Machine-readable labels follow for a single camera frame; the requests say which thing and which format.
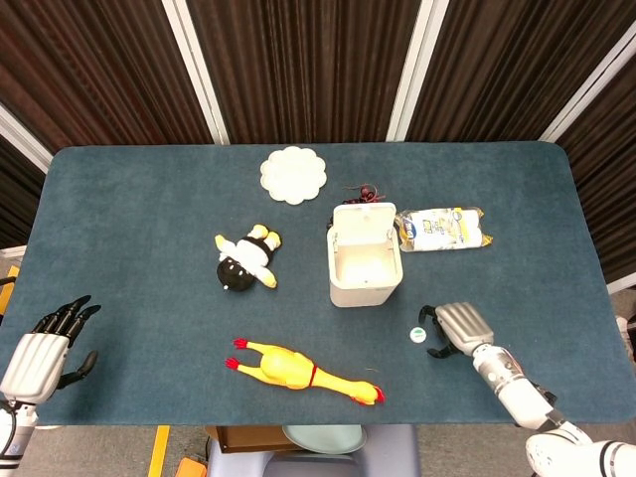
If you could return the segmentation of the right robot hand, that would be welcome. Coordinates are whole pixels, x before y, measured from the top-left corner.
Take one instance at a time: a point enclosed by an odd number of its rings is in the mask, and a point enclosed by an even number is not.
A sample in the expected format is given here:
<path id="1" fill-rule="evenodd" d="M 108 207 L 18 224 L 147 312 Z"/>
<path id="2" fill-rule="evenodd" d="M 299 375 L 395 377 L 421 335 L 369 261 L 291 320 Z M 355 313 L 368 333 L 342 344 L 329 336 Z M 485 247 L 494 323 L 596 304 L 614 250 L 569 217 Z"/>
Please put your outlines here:
<path id="1" fill-rule="evenodd" d="M 446 359 L 454 354 L 472 357 L 482 345 L 494 344 L 494 332 L 477 309 L 468 302 L 456 302 L 433 307 L 424 305 L 418 314 L 421 326 L 430 318 L 444 348 L 429 348 L 427 354 L 435 359 Z"/>

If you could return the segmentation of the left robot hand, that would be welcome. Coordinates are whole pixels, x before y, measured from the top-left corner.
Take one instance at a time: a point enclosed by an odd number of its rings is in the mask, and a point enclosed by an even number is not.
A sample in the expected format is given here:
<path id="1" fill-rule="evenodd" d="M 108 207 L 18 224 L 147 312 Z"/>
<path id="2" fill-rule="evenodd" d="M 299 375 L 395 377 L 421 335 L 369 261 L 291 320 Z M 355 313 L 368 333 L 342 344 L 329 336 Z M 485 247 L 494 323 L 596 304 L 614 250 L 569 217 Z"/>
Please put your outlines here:
<path id="1" fill-rule="evenodd" d="M 89 295 L 44 316 L 22 336 L 0 381 L 0 395 L 10 402 L 37 405 L 57 390 L 83 380 L 94 368 L 98 351 L 90 351 L 74 371 L 64 371 L 69 351 L 88 319 L 100 310 Z"/>

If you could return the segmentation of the white square container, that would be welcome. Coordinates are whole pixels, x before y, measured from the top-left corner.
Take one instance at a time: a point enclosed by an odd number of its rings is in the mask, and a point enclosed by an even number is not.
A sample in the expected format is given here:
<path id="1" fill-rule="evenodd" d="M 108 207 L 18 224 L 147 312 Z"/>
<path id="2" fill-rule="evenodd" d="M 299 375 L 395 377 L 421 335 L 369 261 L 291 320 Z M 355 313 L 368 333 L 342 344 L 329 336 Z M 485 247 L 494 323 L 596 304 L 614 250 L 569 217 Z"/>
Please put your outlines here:
<path id="1" fill-rule="evenodd" d="M 331 302 L 341 308 L 384 304 L 403 278 L 396 206 L 339 205 L 327 232 Z"/>

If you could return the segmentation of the yellow rubber chicken toy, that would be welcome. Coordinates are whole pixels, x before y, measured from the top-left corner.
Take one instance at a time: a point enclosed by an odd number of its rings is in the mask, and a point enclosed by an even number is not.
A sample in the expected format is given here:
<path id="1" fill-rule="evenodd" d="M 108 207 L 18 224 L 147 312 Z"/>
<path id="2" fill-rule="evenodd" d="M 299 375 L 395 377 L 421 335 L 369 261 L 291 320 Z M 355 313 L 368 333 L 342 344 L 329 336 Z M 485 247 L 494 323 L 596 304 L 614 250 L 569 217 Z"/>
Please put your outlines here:
<path id="1" fill-rule="evenodd" d="M 260 361 L 254 367 L 230 357 L 225 359 L 226 367 L 262 383 L 293 391 L 321 388 L 346 396 L 360 405 L 375 405 L 386 401 L 385 393 L 380 387 L 366 381 L 350 381 L 330 374 L 299 352 L 243 338 L 234 339 L 233 344 L 237 350 L 248 349 L 260 353 Z"/>

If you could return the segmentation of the dark red grape bunch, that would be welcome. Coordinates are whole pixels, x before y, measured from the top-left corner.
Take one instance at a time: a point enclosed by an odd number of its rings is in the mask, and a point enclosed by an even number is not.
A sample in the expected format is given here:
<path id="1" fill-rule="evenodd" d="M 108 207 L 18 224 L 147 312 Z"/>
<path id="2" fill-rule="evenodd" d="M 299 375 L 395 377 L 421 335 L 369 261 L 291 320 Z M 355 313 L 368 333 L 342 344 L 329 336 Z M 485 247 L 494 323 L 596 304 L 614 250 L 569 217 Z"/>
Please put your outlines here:
<path id="1" fill-rule="evenodd" d="M 380 194 L 378 188 L 373 184 L 366 183 L 360 186 L 346 187 L 346 190 L 350 191 L 355 189 L 358 190 L 358 196 L 344 200 L 343 205 L 379 203 L 386 198 L 386 195 Z"/>

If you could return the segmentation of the blue table mat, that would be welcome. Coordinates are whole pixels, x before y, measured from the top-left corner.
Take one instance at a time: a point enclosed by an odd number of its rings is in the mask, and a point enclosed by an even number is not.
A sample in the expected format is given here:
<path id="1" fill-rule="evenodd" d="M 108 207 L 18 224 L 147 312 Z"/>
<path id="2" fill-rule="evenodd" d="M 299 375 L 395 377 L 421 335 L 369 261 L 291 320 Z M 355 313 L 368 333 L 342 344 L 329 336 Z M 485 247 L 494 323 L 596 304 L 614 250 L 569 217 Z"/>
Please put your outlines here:
<path id="1" fill-rule="evenodd" d="M 298 207 L 259 185 L 267 145 L 69 147 L 54 158 L 8 312 L 0 377 L 22 335 L 90 295 L 100 310 L 70 369 L 89 376 L 39 409 L 47 424 L 501 422 L 507 413 L 469 359 L 436 360 L 412 343 L 425 304 L 471 302 L 527 375 L 578 422 L 634 410 L 604 278 L 564 151 L 545 142 L 321 144 L 328 181 Z M 407 254 L 378 307 L 329 298 L 326 225 L 346 187 L 371 183 L 399 209 L 484 211 L 482 249 Z M 223 290 L 215 236 L 256 224 L 281 247 L 270 289 Z M 293 391 L 230 370 L 260 353 L 234 339 L 299 352 L 324 371 L 380 387 L 384 403 Z"/>

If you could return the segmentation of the light green plate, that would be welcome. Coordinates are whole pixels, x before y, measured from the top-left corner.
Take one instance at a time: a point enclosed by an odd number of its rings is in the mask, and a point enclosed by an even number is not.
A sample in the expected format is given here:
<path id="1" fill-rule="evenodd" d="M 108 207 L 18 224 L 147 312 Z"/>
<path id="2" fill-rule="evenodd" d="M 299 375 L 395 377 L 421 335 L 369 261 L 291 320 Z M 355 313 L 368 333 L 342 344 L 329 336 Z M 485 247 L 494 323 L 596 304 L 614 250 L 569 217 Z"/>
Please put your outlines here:
<path id="1" fill-rule="evenodd" d="M 359 424 L 283 425 L 282 431 L 292 443 L 320 454 L 348 454 L 367 442 L 367 433 Z"/>

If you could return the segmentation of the orange object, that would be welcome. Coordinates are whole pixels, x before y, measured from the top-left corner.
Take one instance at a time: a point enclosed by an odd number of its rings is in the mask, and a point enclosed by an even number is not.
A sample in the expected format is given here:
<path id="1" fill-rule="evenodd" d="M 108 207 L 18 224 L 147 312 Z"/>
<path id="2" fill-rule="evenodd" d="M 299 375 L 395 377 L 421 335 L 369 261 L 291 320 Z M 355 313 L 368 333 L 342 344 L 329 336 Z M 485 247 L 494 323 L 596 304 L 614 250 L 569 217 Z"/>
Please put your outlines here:
<path id="1" fill-rule="evenodd" d="M 207 466 L 189 457 L 179 462 L 175 477 L 207 477 Z"/>

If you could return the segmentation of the grey plastic stool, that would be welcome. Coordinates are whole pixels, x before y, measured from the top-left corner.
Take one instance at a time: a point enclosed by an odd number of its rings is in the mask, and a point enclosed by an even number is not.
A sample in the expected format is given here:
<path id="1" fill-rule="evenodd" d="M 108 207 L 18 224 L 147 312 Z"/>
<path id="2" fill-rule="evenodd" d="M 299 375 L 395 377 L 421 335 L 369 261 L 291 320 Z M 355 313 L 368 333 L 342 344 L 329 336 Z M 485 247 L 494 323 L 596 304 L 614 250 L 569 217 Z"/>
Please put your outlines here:
<path id="1" fill-rule="evenodd" d="M 414 426 L 366 425 L 364 431 L 365 444 L 341 455 L 298 450 L 224 453 L 214 441 L 207 477 L 421 477 Z"/>

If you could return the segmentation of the brown cardboard box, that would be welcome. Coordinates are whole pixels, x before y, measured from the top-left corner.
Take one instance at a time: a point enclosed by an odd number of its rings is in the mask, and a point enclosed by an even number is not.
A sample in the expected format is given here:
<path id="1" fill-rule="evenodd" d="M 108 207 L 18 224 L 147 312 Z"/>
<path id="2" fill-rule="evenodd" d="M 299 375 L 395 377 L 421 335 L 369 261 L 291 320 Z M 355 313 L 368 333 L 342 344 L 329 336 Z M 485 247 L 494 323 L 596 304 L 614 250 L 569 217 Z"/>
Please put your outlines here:
<path id="1" fill-rule="evenodd" d="M 289 440 L 280 425 L 236 425 L 205 427 L 223 453 L 295 451 L 301 447 Z"/>

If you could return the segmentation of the black white plush duck toy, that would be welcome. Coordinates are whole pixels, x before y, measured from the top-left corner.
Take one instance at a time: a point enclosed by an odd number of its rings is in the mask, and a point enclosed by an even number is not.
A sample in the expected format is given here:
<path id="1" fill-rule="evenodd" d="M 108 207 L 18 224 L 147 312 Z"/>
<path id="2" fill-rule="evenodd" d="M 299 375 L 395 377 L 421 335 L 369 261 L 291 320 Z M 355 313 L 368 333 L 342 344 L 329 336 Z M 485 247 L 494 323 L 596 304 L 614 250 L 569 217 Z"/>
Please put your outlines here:
<path id="1" fill-rule="evenodd" d="M 236 242 L 216 235 L 215 246 L 220 253 L 217 277 L 223 290 L 243 292 L 256 281 L 270 289 L 277 287 L 277 279 L 268 267 L 281 247 L 281 238 L 276 231 L 256 224 Z"/>

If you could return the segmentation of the white scalloped plate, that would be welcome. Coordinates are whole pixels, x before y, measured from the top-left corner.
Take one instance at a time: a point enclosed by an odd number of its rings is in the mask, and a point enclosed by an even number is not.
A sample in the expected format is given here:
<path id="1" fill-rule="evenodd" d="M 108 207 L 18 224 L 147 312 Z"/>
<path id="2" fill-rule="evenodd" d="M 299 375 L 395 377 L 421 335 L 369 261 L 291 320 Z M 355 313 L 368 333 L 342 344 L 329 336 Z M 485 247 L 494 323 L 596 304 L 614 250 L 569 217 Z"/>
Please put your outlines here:
<path id="1" fill-rule="evenodd" d="M 297 206 L 314 200 L 327 182 L 326 162 L 310 148 L 271 152 L 259 167 L 260 186 L 276 202 Z"/>

